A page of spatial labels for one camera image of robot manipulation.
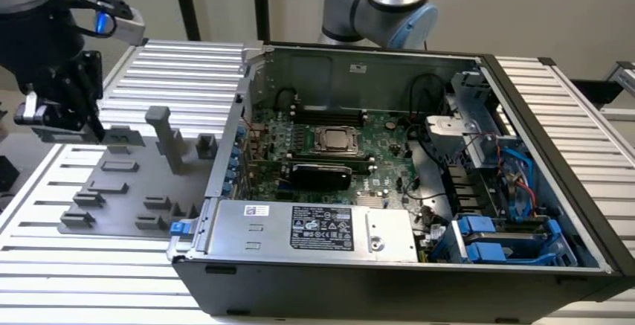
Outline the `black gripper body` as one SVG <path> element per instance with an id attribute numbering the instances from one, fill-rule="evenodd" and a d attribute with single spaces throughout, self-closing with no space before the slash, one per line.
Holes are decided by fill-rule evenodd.
<path id="1" fill-rule="evenodd" d="M 87 116 L 98 113 L 103 97 L 103 61 L 98 51 L 84 49 L 71 9 L 72 0 L 44 0 L 2 14 L 2 67 L 22 92 Z"/>

